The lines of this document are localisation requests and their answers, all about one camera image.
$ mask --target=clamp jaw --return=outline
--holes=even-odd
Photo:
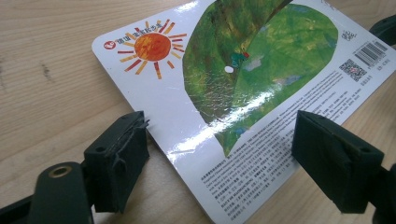
[[[0,210],[0,223],[93,223],[96,212],[123,212],[149,158],[143,112],[117,119],[84,152],[40,174],[35,193]]]
[[[342,213],[376,207],[374,223],[396,223],[396,164],[384,153],[320,115],[299,111],[291,153]]]
[[[380,38],[389,46],[396,44],[396,15],[387,17],[370,29],[370,33]]]

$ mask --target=red logo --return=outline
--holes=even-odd
[[[103,47],[105,47],[105,49],[114,49],[116,47],[116,42],[114,41],[107,41]]]

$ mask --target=barcode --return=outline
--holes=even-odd
[[[373,67],[379,62],[379,60],[387,56],[385,53],[386,50],[387,48],[385,46],[374,41],[373,43],[365,44],[363,48],[355,54],[355,56],[369,67]]]

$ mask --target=wooden table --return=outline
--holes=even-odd
[[[38,174],[83,151],[132,108],[91,50],[99,35],[190,0],[0,2],[0,207],[34,191]],[[394,0],[330,3],[364,28],[396,13]],[[343,125],[396,162],[396,76]],[[208,223],[170,162],[148,140],[150,159],[123,215],[97,223]],[[300,169],[248,223],[371,223],[342,215]]]

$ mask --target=wood grain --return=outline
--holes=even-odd
[[[85,148],[116,118],[129,113],[91,50],[99,35],[188,0],[4,0],[0,2],[0,207],[33,193],[52,164],[82,161]],[[396,13],[394,0],[330,1],[370,28]],[[396,161],[396,76],[344,127]],[[95,214],[96,223],[210,223],[161,151],[150,159],[123,215]],[[248,223],[371,223],[342,215],[300,169]]]

